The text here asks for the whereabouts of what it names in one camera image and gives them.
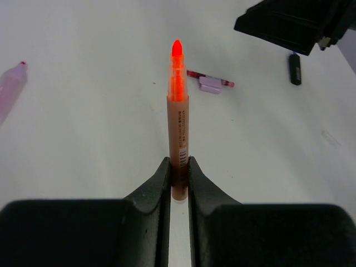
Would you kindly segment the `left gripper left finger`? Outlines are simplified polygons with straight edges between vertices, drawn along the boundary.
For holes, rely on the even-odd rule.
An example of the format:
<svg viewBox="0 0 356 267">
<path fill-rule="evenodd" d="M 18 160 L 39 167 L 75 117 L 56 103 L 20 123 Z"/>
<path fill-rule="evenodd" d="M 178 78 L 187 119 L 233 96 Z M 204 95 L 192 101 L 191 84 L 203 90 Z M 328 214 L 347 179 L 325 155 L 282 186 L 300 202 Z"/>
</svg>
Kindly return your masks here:
<svg viewBox="0 0 356 267">
<path fill-rule="evenodd" d="M 167 266 L 168 158 L 123 199 L 18 200 L 1 210 L 2 266 Z"/>
</svg>

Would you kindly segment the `orange highlighter pen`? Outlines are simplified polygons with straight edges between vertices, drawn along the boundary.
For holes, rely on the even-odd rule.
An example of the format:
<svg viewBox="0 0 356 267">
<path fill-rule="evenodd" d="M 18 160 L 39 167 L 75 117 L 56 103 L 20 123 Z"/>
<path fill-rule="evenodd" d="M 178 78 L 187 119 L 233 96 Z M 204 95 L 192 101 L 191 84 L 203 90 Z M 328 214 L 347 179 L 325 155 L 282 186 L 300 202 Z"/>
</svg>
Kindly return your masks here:
<svg viewBox="0 0 356 267">
<path fill-rule="evenodd" d="M 183 202 L 188 196 L 189 163 L 189 94 L 183 46 L 180 40 L 172 45 L 167 89 L 167 123 L 169 132 L 169 158 L 171 195 Z"/>
</svg>

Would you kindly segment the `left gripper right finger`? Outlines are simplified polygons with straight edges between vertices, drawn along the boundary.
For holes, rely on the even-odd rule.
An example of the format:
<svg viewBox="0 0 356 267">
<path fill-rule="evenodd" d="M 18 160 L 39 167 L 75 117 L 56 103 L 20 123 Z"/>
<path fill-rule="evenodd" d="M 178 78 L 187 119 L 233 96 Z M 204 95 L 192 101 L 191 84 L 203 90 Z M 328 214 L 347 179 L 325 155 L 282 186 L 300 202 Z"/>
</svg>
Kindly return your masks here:
<svg viewBox="0 0 356 267">
<path fill-rule="evenodd" d="M 189 159 L 193 266 L 354 266 L 355 223 L 332 204 L 242 204 Z"/>
</svg>

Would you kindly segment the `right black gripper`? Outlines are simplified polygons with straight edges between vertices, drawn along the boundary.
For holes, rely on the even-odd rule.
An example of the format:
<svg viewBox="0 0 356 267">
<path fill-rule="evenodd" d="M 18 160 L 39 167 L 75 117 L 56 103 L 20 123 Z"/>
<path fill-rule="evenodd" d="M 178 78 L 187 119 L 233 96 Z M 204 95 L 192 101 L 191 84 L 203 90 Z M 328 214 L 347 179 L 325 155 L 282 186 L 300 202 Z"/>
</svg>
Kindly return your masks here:
<svg viewBox="0 0 356 267">
<path fill-rule="evenodd" d="M 264 0 L 238 17 L 234 30 L 309 55 L 323 51 L 355 29 L 355 1 Z"/>
</svg>

